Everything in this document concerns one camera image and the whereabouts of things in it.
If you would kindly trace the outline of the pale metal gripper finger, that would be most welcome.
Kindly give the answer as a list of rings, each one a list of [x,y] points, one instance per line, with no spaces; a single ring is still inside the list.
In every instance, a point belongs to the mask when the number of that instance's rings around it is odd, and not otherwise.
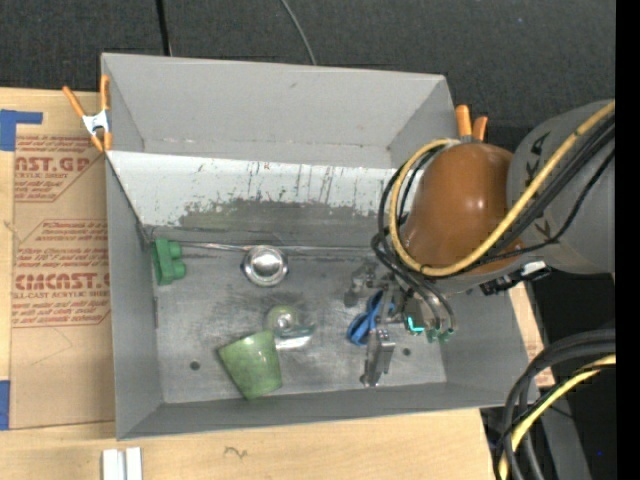
[[[356,306],[369,290],[386,285],[386,278],[378,275],[378,267],[378,263],[364,262],[352,272],[350,285],[343,295],[343,303],[347,308]]]
[[[377,327],[368,334],[366,359],[361,383],[365,387],[376,387],[383,375],[389,372],[396,343],[385,327]]]

